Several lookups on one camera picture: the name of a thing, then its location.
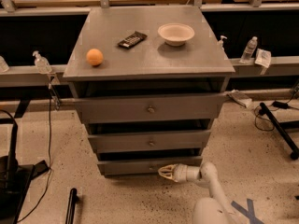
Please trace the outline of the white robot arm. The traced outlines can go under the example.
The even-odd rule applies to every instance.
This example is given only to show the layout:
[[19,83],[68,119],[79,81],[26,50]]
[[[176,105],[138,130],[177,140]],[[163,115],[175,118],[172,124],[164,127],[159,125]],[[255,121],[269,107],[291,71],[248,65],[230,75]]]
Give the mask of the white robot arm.
[[241,224],[238,214],[224,193],[213,163],[207,161],[200,166],[170,164],[161,167],[158,174],[177,183],[206,183],[209,196],[199,199],[194,205],[192,224]]

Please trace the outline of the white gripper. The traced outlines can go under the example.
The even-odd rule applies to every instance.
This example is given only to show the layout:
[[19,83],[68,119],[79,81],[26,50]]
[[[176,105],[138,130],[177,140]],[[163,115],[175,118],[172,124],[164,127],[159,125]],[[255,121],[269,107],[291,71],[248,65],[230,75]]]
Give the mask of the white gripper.
[[159,176],[174,182],[191,182],[200,179],[200,168],[185,164],[169,164],[158,170]]

